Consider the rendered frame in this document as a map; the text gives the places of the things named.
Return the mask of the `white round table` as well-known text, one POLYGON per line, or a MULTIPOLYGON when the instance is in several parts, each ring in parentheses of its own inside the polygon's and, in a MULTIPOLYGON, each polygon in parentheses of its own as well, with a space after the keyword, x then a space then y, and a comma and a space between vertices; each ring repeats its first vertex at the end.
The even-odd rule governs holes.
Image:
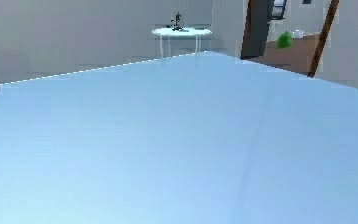
POLYGON ((212 31, 208 28, 200 29, 193 27, 183 27, 183 28, 157 28, 151 31, 153 35, 159 37, 159 49, 160 49, 160 63, 164 65, 164 48, 163 48, 163 38, 166 37, 168 41, 168 57, 171 57, 171 42, 170 38, 181 38, 181 37, 194 37, 195 38, 195 62, 198 62, 198 56, 200 54, 201 48, 201 38, 204 36, 209 36, 212 34, 212 31))

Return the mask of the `small black figurine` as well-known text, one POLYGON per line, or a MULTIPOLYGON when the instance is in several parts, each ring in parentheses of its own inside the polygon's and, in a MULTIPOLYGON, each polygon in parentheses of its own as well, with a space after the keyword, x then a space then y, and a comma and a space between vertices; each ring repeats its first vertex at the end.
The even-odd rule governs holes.
POLYGON ((180 12, 174 15, 167 28, 170 28, 172 31, 187 32, 187 29, 182 24, 182 14, 180 12))

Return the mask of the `dark room door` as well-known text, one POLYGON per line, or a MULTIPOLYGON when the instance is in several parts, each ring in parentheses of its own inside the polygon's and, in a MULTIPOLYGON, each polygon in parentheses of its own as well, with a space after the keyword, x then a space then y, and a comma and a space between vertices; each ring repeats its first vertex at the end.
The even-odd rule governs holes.
POLYGON ((274 0, 248 0, 241 50, 243 60, 264 54, 273 5, 274 0))

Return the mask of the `green round object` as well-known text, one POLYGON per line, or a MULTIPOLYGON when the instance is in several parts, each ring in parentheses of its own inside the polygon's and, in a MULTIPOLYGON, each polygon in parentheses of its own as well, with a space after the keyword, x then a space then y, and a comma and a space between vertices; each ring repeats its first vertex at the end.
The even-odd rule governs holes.
POLYGON ((292 43, 292 36, 288 31, 286 31, 278 37, 276 41, 276 47, 288 48, 291 46, 291 43, 292 43))

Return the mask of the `dark framed window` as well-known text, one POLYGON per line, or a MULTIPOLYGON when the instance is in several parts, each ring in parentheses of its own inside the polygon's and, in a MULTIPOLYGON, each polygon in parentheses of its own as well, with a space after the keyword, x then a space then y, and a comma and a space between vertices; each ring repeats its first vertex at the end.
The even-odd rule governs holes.
POLYGON ((274 0, 272 9, 272 19, 282 20, 286 9, 287 0, 274 0))

